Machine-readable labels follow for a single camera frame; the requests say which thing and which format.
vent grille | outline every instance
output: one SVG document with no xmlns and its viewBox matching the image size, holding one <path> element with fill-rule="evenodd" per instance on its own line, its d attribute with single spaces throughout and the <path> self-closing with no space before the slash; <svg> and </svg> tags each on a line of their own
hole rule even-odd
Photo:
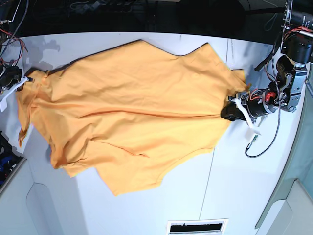
<svg viewBox="0 0 313 235">
<path fill-rule="evenodd" d="M 167 235 L 222 235 L 228 219 L 169 221 Z"/>
</svg>

orange t-shirt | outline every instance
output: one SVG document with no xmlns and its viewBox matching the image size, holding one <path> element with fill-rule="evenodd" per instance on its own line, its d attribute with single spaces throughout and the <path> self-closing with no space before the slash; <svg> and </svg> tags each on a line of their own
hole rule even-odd
<svg viewBox="0 0 313 235">
<path fill-rule="evenodd" d="M 95 167 L 115 195 L 157 187 L 212 151 L 229 125 L 226 96 L 246 89 L 209 44 L 176 56 L 136 41 L 29 77 L 16 93 L 20 145 L 33 123 L 54 168 L 73 177 Z"/>
</svg>

red wire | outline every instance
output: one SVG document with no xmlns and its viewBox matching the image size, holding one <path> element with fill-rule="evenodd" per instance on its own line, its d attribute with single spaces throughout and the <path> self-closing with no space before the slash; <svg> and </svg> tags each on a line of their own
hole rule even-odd
<svg viewBox="0 0 313 235">
<path fill-rule="evenodd" d="M 255 89 L 253 92 L 250 94 L 250 100 L 252 99 L 252 95 L 257 91 L 258 89 Z"/>
<path fill-rule="evenodd" d="M 6 31 L 4 31 L 4 30 L 1 29 L 1 28 L 0 28 L 0 31 L 3 32 L 3 33 L 5 33 L 5 34 L 7 34 L 7 35 L 9 35 L 9 36 L 12 36 L 11 33 L 6 32 Z M 28 52 L 28 50 L 27 50 L 26 45 L 25 45 L 25 43 L 24 43 L 24 41 L 23 41 L 22 39 L 19 39 L 19 38 L 17 38 L 17 37 L 13 37 L 13 39 L 14 39 L 13 42 L 15 42 L 15 41 L 18 40 L 18 41 L 20 42 L 20 44 L 21 44 L 21 47 L 22 47 L 22 52 L 21 52 L 21 54 L 19 55 L 19 58 L 13 61 L 13 63 L 15 63 L 15 62 L 17 62 L 18 60 L 20 60 L 21 57 L 23 56 L 24 49 L 25 49 L 27 52 Z M 8 64 L 9 62 L 7 62 L 7 61 L 5 61 L 5 60 L 3 60 L 3 59 L 1 58 L 0 64 L 2 65 L 3 63 L 7 63 L 7 64 Z"/>
<path fill-rule="evenodd" d="M 313 30 L 310 30 L 310 29 L 308 29 L 308 28 L 305 28 L 305 27 L 300 26 L 300 27 L 298 27 L 298 28 L 293 28 L 292 30 L 288 31 L 288 32 L 285 34 L 284 40 L 286 40 L 287 37 L 289 36 L 289 34 L 291 34 L 292 32 L 299 32 L 299 31 L 301 31 L 301 30 L 304 30 L 304 31 L 310 32 L 310 33 L 313 32 Z"/>
<path fill-rule="evenodd" d="M 250 99 L 250 100 L 253 101 L 253 100 L 255 100 L 255 99 L 261 99 L 261 97 L 260 97 L 260 96 L 256 96 L 256 97 L 254 97 L 254 98 L 252 98 L 252 99 Z"/>
</svg>

white surface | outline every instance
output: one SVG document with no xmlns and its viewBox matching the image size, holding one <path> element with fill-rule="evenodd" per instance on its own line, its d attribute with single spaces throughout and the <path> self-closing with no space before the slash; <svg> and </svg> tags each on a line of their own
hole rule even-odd
<svg viewBox="0 0 313 235">
<path fill-rule="evenodd" d="M 226 61 L 227 39 L 161 33 L 86 33 L 25 38 L 29 54 L 23 61 L 25 68 L 36 66 L 50 70 L 137 39 L 177 55 L 190 53 L 209 42 Z M 202 154 L 181 164 L 164 178 L 159 188 L 114 197 L 94 169 L 73 179 L 62 170 L 53 170 L 47 148 L 34 130 L 25 156 L 30 161 L 35 182 L 49 188 L 67 235 L 161 235 L 166 233 L 168 220 L 199 219 L 212 154 Z"/>
<path fill-rule="evenodd" d="M 264 73 L 254 72 L 252 68 L 267 56 L 270 46 L 179 34 L 82 33 L 29 37 L 24 39 L 29 49 L 23 58 L 24 68 L 35 66 L 50 70 L 137 39 L 177 55 L 187 54 L 209 42 L 232 69 L 245 69 L 248 82 L 258 82 L 262 77 L 264 87 L 268 83 Z M 53 170 L 48 145 L 37 131 L 31 134 L 25 156 L 34 181 L 49 188 L 66 235 L 162 235 L 166 233 L 167 221 L 199 218 L 229 218 L 225 234 L 252 235 L 257 232 L 254 226 L 285 165 L 302 103 L 303 100 L 297 112 L 282 113 L 283 128 L 278 141 L 262 157 L 245 157 L 248 126 L 237 121 L 231 124 L 216 147 L 211 170 L 213 154 L 199 155 L 170 172 L 161 187 L 118 197 L 111 194 L 94 169 L 72 179 L 62 170 Z M 262 123 L 263 136 L 253 144 L 251 154 L 267 146 L 276 124 L 277 113 Z"/>
<path fill-rule="evenodd" d="M 271 47 L 240 40 L 229 40 L 227 65 L 245 69 L 248 82 L 262 76 L 262 87 L 268 84 L 266 75 L 253 68 L 268 55 Z M 234 122 L 218 143 L 204 200 L 201 219 L 229 218 L 225 234 L 253 235 L 284 168 L 299 124 L 303 98 L 294 113 L 281 113 L 281 128 L 274 145 L 259 158 L 245 156 L 248 126 Z M 249 154 L 262 152 L 272 141 L 277 127 L 278 112 L 269 115 L 260 130 L 262 136 L 252 145 Z"/>
<path fill-rule="evenodd" d="M 33 185 L 25 161 L 0 194 L 0 233 L 3 235 L 38 235 L 26 206 L 26 196 Z"/>
<path fill-rule="evenodd" d="M 313 200 L 300 181 L 292 189 L 267 235 L 308 235 L 313 232 Z"/>
<path fill-rule="evenodd" d="M 47 186 L 33 184 L 27 195 L 26 205 L 40 235 L 64 235 Z"/>
</svg>

white table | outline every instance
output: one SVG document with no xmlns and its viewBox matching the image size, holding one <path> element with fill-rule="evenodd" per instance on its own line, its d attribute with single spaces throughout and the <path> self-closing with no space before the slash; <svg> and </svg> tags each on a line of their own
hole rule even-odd
<svg viewBox="0 0 313 235">
<path fill-rule="evenodd" d="M 245 69 L 253 86 L 266 87 L 264 72 L 253 68 L 271 51 L 271 46 L 206 36 L 163 33 L 75 33 L 24 38 L 29 53 L 24 70 L 51 70 L 105 49 L 142 39 L 167 52 L 185 55 L 209 42 L 231 69 Z M 8 54 L 18 53 L 10 47 Z M 253 235 L 261 213 L 284 168 L 299 123 L 303 98 L 294 113 L 282 112 L 281 129 L 272 148 L 257 159 L 245 157 L 248 126 L 231 124 L 214 153 L 198 155 L 171 171 L 161 187 L 114 197 L 94 169 L 75 178 L 52 169 L 48 144 L 33 130 L 24 151 L 34 182 L 46 185 L 66 235 L 165 235 L 168 220 L 229 218 L 226 235 Z M 0 129 L 17 144 L 19 124 L 16 103 L 1 114 Z M 263 151 L 271 142 L 277 115 L 262 124 L 263 136 L 250 154 Z"/>
</svg>

